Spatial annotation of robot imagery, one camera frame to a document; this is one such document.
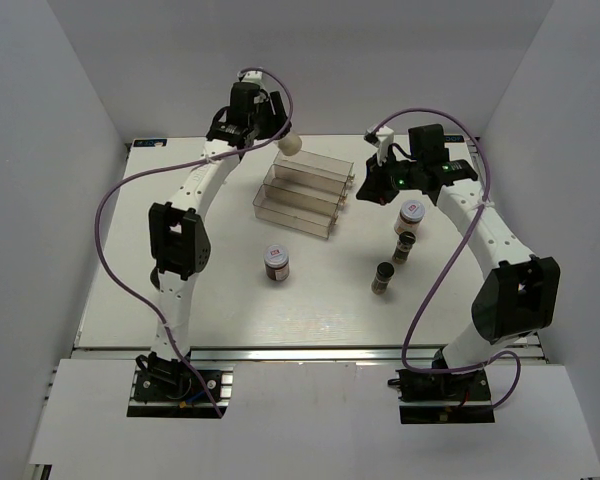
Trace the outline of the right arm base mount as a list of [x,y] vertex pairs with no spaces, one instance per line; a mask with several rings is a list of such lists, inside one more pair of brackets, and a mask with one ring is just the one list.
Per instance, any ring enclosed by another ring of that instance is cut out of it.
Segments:
[[466,374],[396,371],[387,386],[397,391],[403,425],[491,424],[492,396],[483,370]]

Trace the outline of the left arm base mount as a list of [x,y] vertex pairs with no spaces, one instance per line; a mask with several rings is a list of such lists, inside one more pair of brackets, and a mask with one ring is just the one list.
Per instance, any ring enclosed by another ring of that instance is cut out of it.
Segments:
[[198,373],[200,378],[180,360],[165,360],[155,352],[137,356],[127,416],[220,419],[228,406],[224,372],[202,369]]

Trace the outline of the black-cap spice bottle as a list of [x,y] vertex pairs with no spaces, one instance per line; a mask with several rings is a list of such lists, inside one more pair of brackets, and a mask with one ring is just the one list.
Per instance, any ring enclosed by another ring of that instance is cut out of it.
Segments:
[[382,295],[386,292],[395,269],[390,262],[381,262],[377,265],[375,277],[371,283],[371,291],[376,295]]

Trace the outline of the black-cap pepper grinder bottle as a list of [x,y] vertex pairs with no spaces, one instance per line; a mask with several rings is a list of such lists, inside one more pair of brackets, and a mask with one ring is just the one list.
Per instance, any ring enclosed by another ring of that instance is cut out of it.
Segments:
[[416,236],[414,233],[409,231],[401,232],[398,236],[396,247],[392,255],[392,262],[398,265],[404,264],[415,243]]

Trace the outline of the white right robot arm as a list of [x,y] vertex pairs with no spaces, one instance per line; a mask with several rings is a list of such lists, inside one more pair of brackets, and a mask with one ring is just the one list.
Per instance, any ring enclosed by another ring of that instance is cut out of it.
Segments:
[[374,127],[366,135],[376,149],[366,162],[357,199],[390,203],[401,191],[426,195],[453,223],[484,277],[471,304],[471,322],[444,346],[432,365],[433,390],[452,399],[468,385],[466,372],[488,365],[510,342],[548,327],[553,319],[560,267],[541,258],[509,229],[470,160],[453,160],[439,124],[412,128],[410,151],[396,158],[394,133]]

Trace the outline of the white-lid brown sauce jar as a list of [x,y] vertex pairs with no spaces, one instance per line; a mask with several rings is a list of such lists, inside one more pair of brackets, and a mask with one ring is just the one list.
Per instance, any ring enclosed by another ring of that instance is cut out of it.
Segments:
[[418,200],[405,201],[399,210],[394,223],[396,234],[403,232],[416,233],[426,213],[425,206]]

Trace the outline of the white powder shaker bottle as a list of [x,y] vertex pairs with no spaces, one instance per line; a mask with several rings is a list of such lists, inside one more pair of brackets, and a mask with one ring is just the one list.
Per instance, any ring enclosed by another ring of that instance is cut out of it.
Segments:
[[277,147],[284,156],[294,156],[302,149],[301,137],[293,131],[277,141]]

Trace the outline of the white-lid orange label jar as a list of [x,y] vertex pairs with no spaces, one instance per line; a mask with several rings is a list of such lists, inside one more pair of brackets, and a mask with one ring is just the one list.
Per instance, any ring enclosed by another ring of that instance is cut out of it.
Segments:
[[289,253],[279,244],[269,245],[264,253],[265,273],[270,280],[281,282],[289,276]]

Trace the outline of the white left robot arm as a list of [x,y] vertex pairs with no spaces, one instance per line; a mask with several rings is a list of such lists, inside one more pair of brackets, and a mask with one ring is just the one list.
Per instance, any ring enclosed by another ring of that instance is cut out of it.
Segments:
[[201,163],[168,201],[150,207],[152,275],[163,315],[151,347],[157,358],[178,362],[189,353],[193,290],[211,256],[205,217],[213,199],[248,148],[276,141],[289,130],[281,94],[265,86],[262,72],[242,74],[231,88],[229,105],[212,120]]

